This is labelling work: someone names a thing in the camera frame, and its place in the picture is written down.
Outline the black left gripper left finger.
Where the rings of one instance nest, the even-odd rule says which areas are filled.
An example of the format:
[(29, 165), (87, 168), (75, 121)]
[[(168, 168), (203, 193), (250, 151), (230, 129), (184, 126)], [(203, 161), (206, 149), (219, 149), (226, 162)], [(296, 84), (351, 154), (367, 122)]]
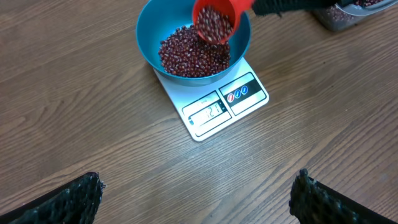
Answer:
[(100, 207), (104, 182), (87, 172), (47, 194), (1, 215), (1, 223), (92, 224)]

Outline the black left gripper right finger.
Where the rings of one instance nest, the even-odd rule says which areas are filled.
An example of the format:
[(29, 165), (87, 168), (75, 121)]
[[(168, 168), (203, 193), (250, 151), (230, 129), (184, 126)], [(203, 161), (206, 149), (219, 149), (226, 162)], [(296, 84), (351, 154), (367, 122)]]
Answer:
[(397, 224), (311, 178), (306, 169), (292, 184), (289, 208), (301, 224)]

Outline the red measuring scoop blue handle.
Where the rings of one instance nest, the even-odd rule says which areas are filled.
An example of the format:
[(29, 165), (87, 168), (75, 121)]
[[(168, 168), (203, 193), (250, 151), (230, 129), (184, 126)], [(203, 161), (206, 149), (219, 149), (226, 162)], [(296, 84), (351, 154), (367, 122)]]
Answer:
[(254, 0), (196, 0), (193, 5), (192, 21), (197, 25), (197, 19), (200, 11), (207, 6), (211, 6), (220, 13), (229, 17), (229, 22), (232, 25), (231, 33), (221, 40), (216, 40), (214, 43), (225, 43), (238, 30), (241, 16), (253, 5)]

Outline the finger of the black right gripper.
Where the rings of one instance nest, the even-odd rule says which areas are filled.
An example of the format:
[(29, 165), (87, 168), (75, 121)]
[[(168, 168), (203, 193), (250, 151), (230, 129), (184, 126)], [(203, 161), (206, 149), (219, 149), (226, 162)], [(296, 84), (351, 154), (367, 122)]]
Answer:
[(280, 15), (288, 11), (325, 9), (335, 4), (347, 6), (355, 2), (355, 0), (255, 0), (251, 4), (251, 9), (257, 16), (266, 16), (268, 14)]

